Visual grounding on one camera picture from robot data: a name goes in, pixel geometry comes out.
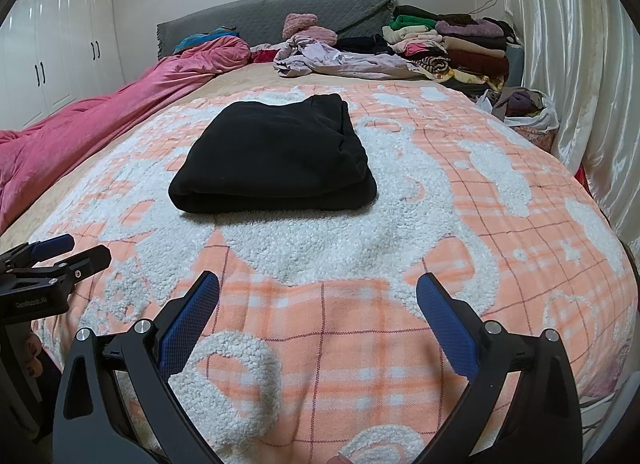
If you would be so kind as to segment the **person left hand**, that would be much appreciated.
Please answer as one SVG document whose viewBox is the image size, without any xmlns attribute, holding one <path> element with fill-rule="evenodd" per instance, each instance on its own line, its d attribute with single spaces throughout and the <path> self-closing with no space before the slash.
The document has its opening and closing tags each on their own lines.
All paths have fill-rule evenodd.
<svg viewBox="0 0 640 464">
<path fill-rule="evenodd" d="M 41 354 L 42 350 L 39 337 L 34 333 L 30 333 L 26 337 L 25 347 L 27 349 L 29 358 L 24 364 L 24 370 L 29 377 L 39 377 L 43 371 L 42 363 L 38 359 L 38 356 L 39 354 Z"/>
</svg>

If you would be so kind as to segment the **person right hand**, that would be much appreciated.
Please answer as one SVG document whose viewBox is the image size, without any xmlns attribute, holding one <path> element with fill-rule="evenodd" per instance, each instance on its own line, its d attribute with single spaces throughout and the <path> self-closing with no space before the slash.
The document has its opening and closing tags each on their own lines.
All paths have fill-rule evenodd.
<svg viewBox="0 0 640 464">
<path fill-rule="evenodd" d="M 329 459 L 328 464 L 352 464 L 352 461 L 349 458 L 346 458 L 345 455 L 337 453 Z"/>
</svg>

